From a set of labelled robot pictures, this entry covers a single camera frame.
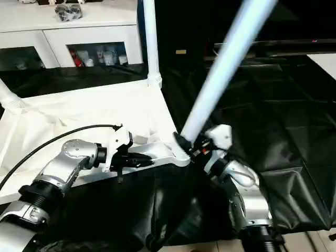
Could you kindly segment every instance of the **glass cabinet door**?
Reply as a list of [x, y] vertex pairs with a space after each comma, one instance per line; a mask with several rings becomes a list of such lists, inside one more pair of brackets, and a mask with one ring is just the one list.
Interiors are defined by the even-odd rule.
[[76, 67], [128, 64], [124, 42], [67, 45]]
[[61, 67], [141, 64], [137, 25], [43, 31]]
[[0, 49], [0, 71], [45, 68], [34, 46]]
[[40, 30], [0, 33], [0, 71], [59, 67]]

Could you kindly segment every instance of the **black cloth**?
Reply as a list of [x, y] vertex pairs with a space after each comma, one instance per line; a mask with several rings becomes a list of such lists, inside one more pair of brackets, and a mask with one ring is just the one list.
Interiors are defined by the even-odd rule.
[[[161, 66], [162, 92], [178, 131], [208, 67]], [[20, 82], [6, 81], [9, 73], [0, 73], [0, 78], [25, 97], [144, 79], [147, 74], [142, 66], [26, 73]], [[283, 233], [336, 224], [335, 89], [335, 80], [308, 57], [244, 61], [205, 127], [232, 126], [230, 151], [261, 174]], [[201, 167], [165, 165], [128, 174], [121, 185], [112, 178], [72, 188], [52, 217], [44, 243], [62, 240], [83, 248], [85, 241], [90, 251], [116, 244], [125, 250], [144, 245], [158, 250], [163, 244], [235, 235], [227, 199]]]

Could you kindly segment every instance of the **white pole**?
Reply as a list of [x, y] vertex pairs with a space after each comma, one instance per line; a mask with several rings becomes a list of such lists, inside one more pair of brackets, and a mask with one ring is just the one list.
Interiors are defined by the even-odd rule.
[[20, 97], [10, 91], [10, 89], [0, 79], [0, 103], [3, 108], [22, 108], [24, 106]]
[[158, 40], [156, 37], [156, 19], [154, 0], [143, 1], [146, 29], [146, 44], [148, 55], [148, 81], [151, 85], [162, 85], [162, 78], [159, 71]]
[[277, 0], [245, 0], [224, 40], [181, 135], [194, 143]]

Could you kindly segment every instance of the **shelf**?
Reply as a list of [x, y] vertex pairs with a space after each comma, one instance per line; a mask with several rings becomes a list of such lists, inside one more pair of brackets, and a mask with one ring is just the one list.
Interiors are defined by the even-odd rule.
[[0, 2], [0, 33], [93, 26], [137, 24], [137, 0], [104, 0], [82, 4], [83, 17], [61, 22], [55, 5], [21, 4], [17, 0]]

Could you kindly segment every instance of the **black cable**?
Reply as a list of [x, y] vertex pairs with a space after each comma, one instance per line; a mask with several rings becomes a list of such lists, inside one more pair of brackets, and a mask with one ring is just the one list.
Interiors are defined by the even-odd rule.
[[32, 152], [30, 152], [28, 155], [26, 155], [20, 162], [18, 162], [7, 174], [6, 176], [4, 177], [4, 179], [1, 181], [0, 183], [0, 191], [1, 189], [4, 187], [5, 183], [8, 181], [8, 179], [10, 178], [10, 176], [13, 175], [13, 173], [24, 163], [26, 162], [31, 156], [33, 156], [36, 152], [38, 152], [39, 150], [43, 149], [45, 146], [63, 138], [63, 137], [66, 137], [67, 135], [70, 135], [70, 134], [73, 134], [73, 133], [76, 133], [78, 131], [81, 131], [81, 130], [86, 130], [86, 129], [91, 129], [91, 128], [113, 128], [114, 130], [117, 130], [120, 128], [120, 126], [116, 126], [116, 125], [111, 125], [111, 124], [95, 124], [95, 125], [90, 125], [90, 126], [85, 126], [85, 127], [82, 127], [82, 128], [78, 128], [78, 129], [75, 129], [75, 130], [71, 130], [69, 132], [66, 132], [62, 135], [59, 135], [47, 142], [45, 142], [44, 144], [40, 145], [39, 147], [37, 147], [36, 149], [34, 149]]

